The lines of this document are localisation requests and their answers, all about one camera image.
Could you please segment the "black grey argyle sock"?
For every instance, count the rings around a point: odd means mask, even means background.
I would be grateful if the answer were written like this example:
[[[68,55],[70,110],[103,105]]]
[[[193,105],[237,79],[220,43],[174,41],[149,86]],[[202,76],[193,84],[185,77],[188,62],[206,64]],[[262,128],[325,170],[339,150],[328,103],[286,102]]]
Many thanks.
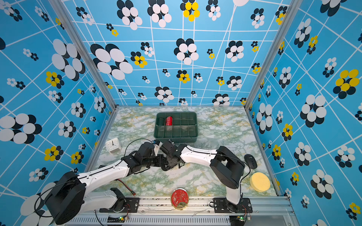
[[[171,166],[167,158],[163,155],[157,155],[156,157],[154,157],[151,165],[154,167],[160,167],[163,171],[169,171],[175,167]]]

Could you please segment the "green compartment tray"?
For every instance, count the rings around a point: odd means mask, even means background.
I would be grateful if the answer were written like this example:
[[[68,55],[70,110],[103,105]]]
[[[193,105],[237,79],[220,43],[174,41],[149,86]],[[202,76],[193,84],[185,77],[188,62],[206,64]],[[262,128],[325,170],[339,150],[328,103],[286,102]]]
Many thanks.
[[[172,126],[158,126],[155,122],[154,138],[166,142],[171,140],[175,143],[194,143],[198,139],[198,119],[195,112],[161,112],[157,118],[173,117]]]

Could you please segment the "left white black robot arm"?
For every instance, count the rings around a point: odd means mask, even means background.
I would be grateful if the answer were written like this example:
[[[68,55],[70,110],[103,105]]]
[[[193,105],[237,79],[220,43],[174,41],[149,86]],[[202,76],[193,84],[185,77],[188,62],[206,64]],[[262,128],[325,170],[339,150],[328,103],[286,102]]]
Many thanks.
[[[160,159],[155,151],[159,150],[159,145],[160,142],[156,140],[145,142],[137,151],[103,168],[80,174],[64,174],[44,200],[54,222],[62,225],[87,211],[108,209],[120,212],[128,208],[125,196],[119,189],[111,188],[106,192],[95,192],[95,189],[140,173],[142,168],[158,166]]]

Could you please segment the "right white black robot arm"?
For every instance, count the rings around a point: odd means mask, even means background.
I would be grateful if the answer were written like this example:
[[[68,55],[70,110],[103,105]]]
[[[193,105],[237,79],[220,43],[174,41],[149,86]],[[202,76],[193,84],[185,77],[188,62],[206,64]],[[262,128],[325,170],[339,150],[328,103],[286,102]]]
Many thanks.
[[[186,144],[176,146],[167,141],[160,150],[166,155],[171,168],[184,163],[194,163],[211,168],[222,184],[226,186],[226,200],[233,205],[241,201],[240,184],[246,164],[233,152],[224,146],[218,149],[206,150],[194,148]]]

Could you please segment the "dark green roll in tray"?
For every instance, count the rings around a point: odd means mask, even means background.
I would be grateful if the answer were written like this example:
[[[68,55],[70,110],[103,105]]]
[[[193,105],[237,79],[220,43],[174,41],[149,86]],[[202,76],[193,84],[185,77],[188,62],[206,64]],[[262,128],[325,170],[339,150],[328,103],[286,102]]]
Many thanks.
[[[165,125],[165,118],[159,117],[159,118],[157,118],[156,122],[157,122],[158,126],[164,126]]]

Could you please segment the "white square clock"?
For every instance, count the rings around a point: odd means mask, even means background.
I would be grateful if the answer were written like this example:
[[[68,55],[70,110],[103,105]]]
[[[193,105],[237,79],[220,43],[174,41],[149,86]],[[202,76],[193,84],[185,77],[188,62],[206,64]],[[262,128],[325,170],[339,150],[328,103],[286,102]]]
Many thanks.
[[[118,152],[122,149],[122,146],[117,137],[106,141],[106,150],[110,153]]]

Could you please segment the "red soda can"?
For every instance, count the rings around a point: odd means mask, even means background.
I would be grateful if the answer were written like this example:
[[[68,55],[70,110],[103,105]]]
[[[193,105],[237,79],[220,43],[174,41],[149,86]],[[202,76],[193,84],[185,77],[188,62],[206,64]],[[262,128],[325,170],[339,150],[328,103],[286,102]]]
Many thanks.
[[[173,117],[172,116],[168,116],[165,119],[165,126],[172,126],[173,125]]]

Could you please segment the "red round tin lid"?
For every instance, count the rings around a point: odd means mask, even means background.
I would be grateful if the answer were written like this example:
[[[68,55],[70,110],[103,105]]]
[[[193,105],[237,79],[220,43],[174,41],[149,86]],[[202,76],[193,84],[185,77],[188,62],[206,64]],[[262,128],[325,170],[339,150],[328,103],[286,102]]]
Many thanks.
[[[177,210],[186,208],[189,202],[189,194],[183,188],[177,188],[171,195],[171,204]]]

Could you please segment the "black computer mouse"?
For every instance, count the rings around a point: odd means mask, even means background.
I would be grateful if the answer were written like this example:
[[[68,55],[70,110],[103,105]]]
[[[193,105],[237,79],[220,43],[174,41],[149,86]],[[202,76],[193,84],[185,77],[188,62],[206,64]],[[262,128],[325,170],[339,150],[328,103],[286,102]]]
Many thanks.
[[[250,167],[250,169],[256,169],[258,167],[256,159],[251,154],[245,154],[244,160],[247,163],[247,165]]]

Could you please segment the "yellow round sponge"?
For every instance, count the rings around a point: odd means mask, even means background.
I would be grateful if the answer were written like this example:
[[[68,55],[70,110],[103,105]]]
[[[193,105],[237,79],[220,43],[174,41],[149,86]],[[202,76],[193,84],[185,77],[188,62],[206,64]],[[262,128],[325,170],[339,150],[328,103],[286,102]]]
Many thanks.
[[[255,191],[262,193],[271,187],[271,182],[262,172],[255,172],[250,177],[250,185]]]

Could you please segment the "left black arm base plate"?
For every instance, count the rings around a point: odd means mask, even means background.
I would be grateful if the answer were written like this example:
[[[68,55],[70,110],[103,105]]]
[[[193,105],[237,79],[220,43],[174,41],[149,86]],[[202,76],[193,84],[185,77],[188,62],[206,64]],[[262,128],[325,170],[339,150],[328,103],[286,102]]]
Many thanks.
[[[109,209],[100,209],[101,213],[136,213],[138,211],[140,198],[123,198],[116,201],[116,203]]]

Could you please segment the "aluminium front rail frame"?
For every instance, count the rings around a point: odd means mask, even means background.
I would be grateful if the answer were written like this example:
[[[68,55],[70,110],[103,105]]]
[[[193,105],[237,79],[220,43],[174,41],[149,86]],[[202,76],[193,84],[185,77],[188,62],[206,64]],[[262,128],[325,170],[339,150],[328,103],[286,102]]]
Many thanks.
[[[77,215],[68,226],[298,226],[290,201],[282,196],[250,197],[252,211],[216,213],[214,197],[192,196],[178,210],[170,197],[143,196],[135,213],[94,213]]]

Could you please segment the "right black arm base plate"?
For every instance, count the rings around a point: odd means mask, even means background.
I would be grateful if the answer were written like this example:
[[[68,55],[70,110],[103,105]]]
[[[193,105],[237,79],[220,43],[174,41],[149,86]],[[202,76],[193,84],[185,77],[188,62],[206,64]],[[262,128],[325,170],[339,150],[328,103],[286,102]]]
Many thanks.
[[[238,204],[227,201],[226,198],[214,198],[215,213],[252,213],[252,205],[249,198],[241,198]]]

